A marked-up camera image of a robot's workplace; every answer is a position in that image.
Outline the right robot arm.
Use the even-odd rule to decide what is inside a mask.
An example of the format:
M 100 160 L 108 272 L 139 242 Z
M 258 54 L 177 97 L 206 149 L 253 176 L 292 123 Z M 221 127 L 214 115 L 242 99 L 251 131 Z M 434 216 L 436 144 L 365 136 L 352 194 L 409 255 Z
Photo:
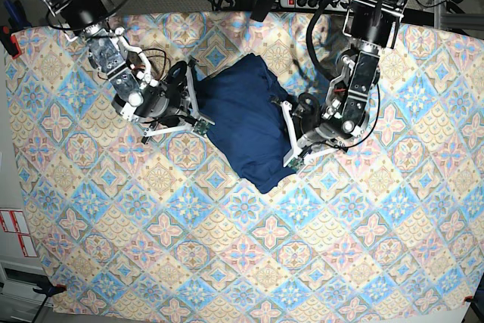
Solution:
M 142 143 L 157 135 L 192 132 L 204 136 L 214 122 L 203 115 L 197 103 L 195 59 L 165 64 L 158 71 L 153 63 L 165 51 L 131 45 L 125 30 L 112 29 L 109 18 L 118 8 L 111 0 L 42 0 L 46 17 L 61 17 L 57 26 L 73 42 L 88 47 L 88 61 L 103 73 L 116 92 L 111 104 L 124 120 L 144 125 Z

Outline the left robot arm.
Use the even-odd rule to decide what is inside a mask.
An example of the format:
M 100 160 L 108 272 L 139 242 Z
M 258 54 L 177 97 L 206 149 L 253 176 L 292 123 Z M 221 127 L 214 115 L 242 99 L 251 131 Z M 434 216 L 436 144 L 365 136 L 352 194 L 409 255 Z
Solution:
M 378 91 L 380 51 L 394 47 L 408 0 L 347 0 L 343 35 L 349 49 L 338 59 L 340 73 L 332 76 L 318 61 L 312 36 L 317 21 L 329 5 L 339 0 L 320 0 L 306 29 L 306 46 L 315 69 L 328 82 L 325 99 L 304 92 L 295 101 L 279 101 L 287 126 L 290 149 L 283 165 L 301 170 L 329 153 L 347 152 L 363 144 L 373 133 L 372 91 Z

